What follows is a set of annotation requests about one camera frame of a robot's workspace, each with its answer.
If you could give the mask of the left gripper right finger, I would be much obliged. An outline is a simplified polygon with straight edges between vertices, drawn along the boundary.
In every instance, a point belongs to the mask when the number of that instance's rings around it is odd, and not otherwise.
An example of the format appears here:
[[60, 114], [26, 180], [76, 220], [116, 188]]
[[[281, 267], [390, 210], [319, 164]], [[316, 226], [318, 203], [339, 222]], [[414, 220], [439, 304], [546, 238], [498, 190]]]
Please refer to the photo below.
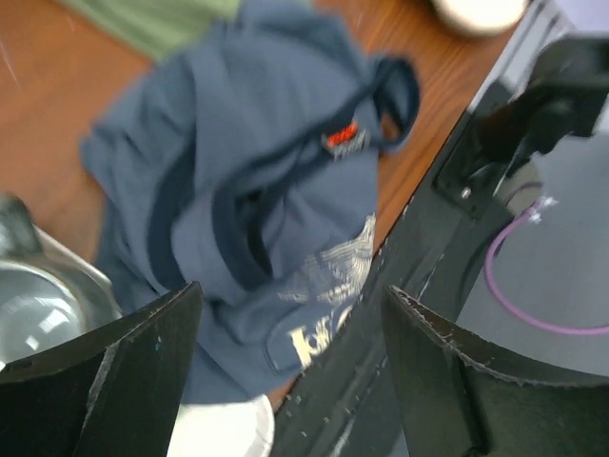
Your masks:
[[487, 342], [395, 287], [382, 320], [410, 455], [607, 456], [607, 377]]

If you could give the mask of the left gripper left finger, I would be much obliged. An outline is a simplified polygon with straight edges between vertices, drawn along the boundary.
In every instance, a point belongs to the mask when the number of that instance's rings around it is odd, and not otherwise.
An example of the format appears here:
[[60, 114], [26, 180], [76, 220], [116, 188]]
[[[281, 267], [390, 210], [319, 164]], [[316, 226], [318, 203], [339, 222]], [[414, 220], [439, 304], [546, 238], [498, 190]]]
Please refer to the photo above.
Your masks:
[[8, 364], [1, 372], [2, 455], [166, 455], [203, 304], [200, 285], [189, 283]]

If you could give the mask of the navy blue tank top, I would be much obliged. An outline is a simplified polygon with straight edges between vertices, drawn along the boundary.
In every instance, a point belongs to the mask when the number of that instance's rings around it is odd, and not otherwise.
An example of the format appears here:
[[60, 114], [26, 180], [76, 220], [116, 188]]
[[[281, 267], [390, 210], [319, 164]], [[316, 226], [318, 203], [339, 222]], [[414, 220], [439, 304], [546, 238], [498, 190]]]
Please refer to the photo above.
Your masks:
[[267, 394], [329, 346], [370, 270], [379, 155], [419, 107], [407, 58], [364, 52], [334, 15], [246, 1], [96, 122], [82, 163], [118, 302], [203, 290], [185, 403]]

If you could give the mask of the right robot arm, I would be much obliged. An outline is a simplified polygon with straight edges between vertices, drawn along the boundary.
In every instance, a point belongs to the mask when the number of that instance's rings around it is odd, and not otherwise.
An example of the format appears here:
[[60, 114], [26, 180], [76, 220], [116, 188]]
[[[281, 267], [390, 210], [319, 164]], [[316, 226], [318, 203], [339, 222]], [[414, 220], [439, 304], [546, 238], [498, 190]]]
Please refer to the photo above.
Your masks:
[[547, 154], [572, 135], [588, 138], [608, 96], [608, 37], [566, 35], [537, 56], [522, 93], [484, 116], [476, 127], [476, 160], [469, 176]]

